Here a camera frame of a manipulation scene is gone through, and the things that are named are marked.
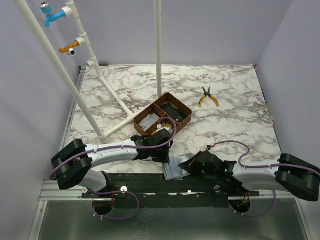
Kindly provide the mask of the grey card holder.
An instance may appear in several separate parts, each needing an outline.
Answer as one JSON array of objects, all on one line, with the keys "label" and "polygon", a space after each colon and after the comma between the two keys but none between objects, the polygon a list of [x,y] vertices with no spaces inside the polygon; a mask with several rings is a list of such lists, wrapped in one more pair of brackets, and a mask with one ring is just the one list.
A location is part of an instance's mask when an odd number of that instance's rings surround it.
[{"label": "grey card holder", "polygon": [[192,153],[186,153],[179,156],[171,156],[169,158],[169,163],[162,164],[164,179],[166,181],[182,180],[183,177],[189,176],[190,173],[179,167],[179,164],[187,162],[193,156],[194,155]]}]

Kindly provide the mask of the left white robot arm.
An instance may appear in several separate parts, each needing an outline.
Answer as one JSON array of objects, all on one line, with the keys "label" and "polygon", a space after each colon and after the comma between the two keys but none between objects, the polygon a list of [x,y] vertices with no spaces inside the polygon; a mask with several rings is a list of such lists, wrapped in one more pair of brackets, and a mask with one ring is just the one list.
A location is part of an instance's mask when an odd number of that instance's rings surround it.
[{"label": "left white robot arm", "polygon": [[51,177],[57,181],[60,190],[82,186],[99,192],[107,188],[109,179],[105,173],[92,168],[118,161],[147,159],[168,163],[172,144],[172,135],[164,128],[153,135],[135,135],[114,144],[84,144],[81,139],[76,139],[51,159]]}]

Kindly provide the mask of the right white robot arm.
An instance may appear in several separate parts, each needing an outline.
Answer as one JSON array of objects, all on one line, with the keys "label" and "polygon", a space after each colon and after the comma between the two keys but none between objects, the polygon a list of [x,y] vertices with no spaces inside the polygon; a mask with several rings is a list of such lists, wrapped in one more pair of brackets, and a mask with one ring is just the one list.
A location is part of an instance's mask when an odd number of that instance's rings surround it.
[{"label": "right white robot arm", "polygon": [[220,186],[221,191],[229,195],[268,190],[288,192],[309,202],[319,200],[320,169],[288,153],[267,164],[247,165],[223,161],[206,150],[179,167],[191,175],[212,179],[213,186]]}]

